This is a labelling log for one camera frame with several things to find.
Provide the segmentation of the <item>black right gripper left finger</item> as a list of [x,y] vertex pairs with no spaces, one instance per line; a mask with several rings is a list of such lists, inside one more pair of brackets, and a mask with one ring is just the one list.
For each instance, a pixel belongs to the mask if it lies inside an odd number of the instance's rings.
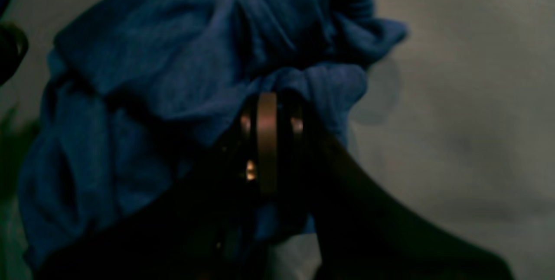
[[41,280],[265,280],[255,213],[276,185],[278,97],[248,98],[192,170],[147,207],[55,252]]

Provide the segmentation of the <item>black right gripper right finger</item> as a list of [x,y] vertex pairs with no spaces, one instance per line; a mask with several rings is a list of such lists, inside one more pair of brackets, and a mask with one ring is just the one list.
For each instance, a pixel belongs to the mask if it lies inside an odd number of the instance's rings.
[[371,179],[302,98],[279,98],[280,198],[311,215],[317,280],[512,280],[497,254],[423,219]]

